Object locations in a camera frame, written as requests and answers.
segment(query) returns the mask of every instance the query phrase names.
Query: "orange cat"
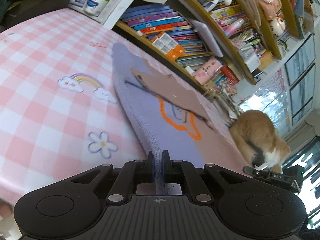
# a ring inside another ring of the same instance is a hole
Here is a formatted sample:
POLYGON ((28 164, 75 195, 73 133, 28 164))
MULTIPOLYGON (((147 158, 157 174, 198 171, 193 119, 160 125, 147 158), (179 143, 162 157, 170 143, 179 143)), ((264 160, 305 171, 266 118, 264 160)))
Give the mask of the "orange cat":
POLYGON ((282 172, 281 164, 291 155, 291 150, 287 143, 276 135, 274 125, 265 113, 258 110, 244 112, 231 125, 230 133, 249 165, 253 166, 259 158, 262 159, 261 164, 270 162, 272 171, 282 172), (261 149, 260 157, 257 148, 261 149))

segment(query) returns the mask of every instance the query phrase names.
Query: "flower drawing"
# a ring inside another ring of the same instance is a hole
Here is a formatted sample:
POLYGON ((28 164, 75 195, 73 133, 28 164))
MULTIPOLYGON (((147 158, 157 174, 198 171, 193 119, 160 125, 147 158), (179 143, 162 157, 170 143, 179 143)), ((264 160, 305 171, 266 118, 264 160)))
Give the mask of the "flower drawing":
POLYGON ((111 158, 111 152, 116 152, 118 147, 115 143, 109 141, 109 135, 103 131, 100 134, 90 132, 88 137, 92 143, 88 145, 88 151, 90 153, 100 152, 101 157, 104 159, 111 158))

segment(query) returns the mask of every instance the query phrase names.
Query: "pink checkered tablecloth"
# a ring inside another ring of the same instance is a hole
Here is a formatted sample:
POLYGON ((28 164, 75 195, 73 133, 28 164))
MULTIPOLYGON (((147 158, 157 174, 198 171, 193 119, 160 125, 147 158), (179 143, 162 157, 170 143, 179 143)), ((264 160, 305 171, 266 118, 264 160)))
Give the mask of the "pink checkered tablecloth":
MULTIPOLYGON (((34 189, 102 163, 122 167, 146 158, 113 88, 116 42, 172 74, 126 39, 71 9, 0 34, 0 198, 15 204, 34 189)), ((224 133, 217 111, 197 95, 224 133)))

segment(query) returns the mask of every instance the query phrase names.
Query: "white jar with green lid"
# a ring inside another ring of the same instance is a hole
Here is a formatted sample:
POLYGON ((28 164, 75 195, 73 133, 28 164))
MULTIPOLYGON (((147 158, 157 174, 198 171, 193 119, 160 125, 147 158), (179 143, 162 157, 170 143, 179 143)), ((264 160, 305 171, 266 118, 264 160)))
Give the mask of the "white jar with green lid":
POLYGON ((93 16, 99 16, 110 0, 87 0, 83 10, 93 16))

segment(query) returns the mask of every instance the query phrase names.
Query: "purple book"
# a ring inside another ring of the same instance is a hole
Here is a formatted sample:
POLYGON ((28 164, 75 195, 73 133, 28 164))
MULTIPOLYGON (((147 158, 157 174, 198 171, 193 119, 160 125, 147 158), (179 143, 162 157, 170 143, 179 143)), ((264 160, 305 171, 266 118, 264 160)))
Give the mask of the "purple book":
POLYGON ((148 17, 144 17, 144 18, 128 21, 127 24, 130 27, 135 27, 135 26, 140 25, 140 24, 153 22, 155 20, 159 20, 159 19, 163 19, 163 18, 175 17, 175 16, 178 16, 178 15, 179 15, 178 12, 151 15, 151 16, 148 16, 148 17))

